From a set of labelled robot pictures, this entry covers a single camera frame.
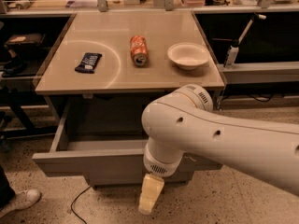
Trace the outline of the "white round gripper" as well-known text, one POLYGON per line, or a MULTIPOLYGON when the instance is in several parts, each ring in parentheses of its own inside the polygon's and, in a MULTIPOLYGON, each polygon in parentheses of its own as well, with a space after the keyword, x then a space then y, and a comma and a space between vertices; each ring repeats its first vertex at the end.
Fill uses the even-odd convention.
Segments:
POLYGON ((144 166, 152 174, 145 174, 139 198, 138 211, 149 215, 156 204, 163 188, 161 177, 171 176, 180 165, 184 152, 159 144, 152 138, 144 149, 144 166))

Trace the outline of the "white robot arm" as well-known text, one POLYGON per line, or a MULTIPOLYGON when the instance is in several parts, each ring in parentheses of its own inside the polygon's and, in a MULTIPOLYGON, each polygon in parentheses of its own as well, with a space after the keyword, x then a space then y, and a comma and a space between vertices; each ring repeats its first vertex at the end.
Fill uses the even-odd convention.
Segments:
POLYGON ((143 162, 138 211, 151 213, 164 179, 192 153, 253 176, 276 188, 299 193, 299 127, 215 114, 207 91, 183 86, 151 102, 142 113, 149 137, 143 162))

